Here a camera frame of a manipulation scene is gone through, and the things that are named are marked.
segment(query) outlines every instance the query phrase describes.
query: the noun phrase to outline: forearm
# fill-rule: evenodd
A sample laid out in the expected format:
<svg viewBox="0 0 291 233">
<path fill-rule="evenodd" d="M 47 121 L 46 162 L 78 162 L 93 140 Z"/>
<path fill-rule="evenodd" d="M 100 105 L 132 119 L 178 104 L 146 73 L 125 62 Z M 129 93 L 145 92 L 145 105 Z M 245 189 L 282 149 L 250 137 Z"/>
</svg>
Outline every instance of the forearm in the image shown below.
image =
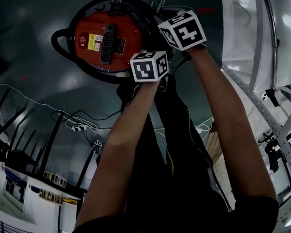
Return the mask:
<svg viewBox="0 0 291 233">
<path fill-rule="evenodd" d="M 158 84 L 143 84 L 120 115 L 103 150 L 76 227 L 102 216 L 121 213 L 134 163 L 135 149 Z"/>
<path fill-rule="evenodd" d="M 236 123 L 247 119 L 243 103 L 206 49 L 189 49 L 203 83 L 216 123 Z"/>
<path fill-rule="evenodd" d="M 275 199 L 273 184 L 257 147 L 243 103 L 207 50 L 189 51 L 205 88 L 234 191 Z"/>
<path fill-rule="evenodd" d="M 146 117 L 153 104 L 158 83 L 145 83 L 133 101 L 115 122 L 109 134 L 107 145 L 135 149 L 139 141 Z"/>
</svg>

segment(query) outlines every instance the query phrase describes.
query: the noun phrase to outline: yellow label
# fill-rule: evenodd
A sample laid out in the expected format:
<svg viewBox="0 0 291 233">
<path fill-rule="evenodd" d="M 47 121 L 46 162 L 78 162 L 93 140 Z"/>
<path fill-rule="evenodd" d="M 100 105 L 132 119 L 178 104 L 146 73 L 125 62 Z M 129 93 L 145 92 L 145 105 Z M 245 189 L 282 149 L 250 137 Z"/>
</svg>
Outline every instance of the yellow label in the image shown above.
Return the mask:
<svg viewBox="0 0 291 233">
<path fill-rule="evenodd" d="M 88 38 L 88 50 L 93 50 L 95 51 L 95 34 L 90 33 L 89 38 Z"/>
</svg>

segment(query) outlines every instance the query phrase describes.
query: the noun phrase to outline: shirt sleeve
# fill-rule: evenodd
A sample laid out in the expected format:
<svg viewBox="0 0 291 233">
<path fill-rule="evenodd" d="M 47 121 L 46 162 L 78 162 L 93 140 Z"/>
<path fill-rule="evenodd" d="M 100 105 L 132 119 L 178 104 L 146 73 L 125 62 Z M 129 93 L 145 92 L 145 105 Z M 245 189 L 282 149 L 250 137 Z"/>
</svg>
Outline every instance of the shirt sleeve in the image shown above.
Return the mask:
<svg viewBox="0 0 291 233">
<path fill-rule="evenodd" d="M 123 216 L 104 216 L 92 221 L 86 222 L 77 227 L 73 233 L 96 232 L 96 233 L 110 233 L 110 232 L 126 232 L 138 233 L 137 228 L 129 224 Z"/>
<path fill-rule="evenodd" d="M 267 197 L 237 199 L 235 210 L 222 218 L 230 232 L 273 232 L 279 212 L 276 200 Z"/>
</svg>

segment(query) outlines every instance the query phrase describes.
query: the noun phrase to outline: metal rail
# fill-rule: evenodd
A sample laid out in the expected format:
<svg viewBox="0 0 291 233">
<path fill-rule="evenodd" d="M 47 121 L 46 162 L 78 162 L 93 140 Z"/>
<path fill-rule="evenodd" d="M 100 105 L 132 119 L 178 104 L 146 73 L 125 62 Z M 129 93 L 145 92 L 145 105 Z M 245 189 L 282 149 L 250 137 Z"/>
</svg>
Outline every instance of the metal rail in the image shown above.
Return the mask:
<svg viewBox="0 0 291 233">
<path fill-rule="evenodd" d="M 264 0 L 268 12 L 268 17 L 271 23 L 272 28 L 272 45 L 273 45 L 273 83 L 272 83 L 272 89 L 276 90 L 276 84 L 277 84 L 277 72 L 278 72 L 278 47 L 279 47 L 279 39 L 277 35 L 277 28 L 276 28 L 276 22 L 275 22 L 275 16 L 274 12 L 271 6 L 270 0 Z"/>
</svg>

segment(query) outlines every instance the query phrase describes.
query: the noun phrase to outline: white cube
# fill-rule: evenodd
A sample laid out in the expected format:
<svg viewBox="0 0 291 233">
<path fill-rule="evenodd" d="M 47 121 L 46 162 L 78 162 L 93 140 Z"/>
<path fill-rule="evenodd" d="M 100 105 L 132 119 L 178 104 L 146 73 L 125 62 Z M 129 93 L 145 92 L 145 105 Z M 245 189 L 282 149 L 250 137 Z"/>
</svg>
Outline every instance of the white cube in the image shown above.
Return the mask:
<svg viewBox="0 0 291 233">
<path fill-rule="evenodd" d="M 165 51 L 135 53 L 130 66 L 136 82 L 158 81 L 169 71 Z"/>
<path fill-rule="evenodd" d="M 189 49 L 207 40 L 193 10 L 161 23 L 159 29 L 168 44 L 180 51 Z"/>
</svg>

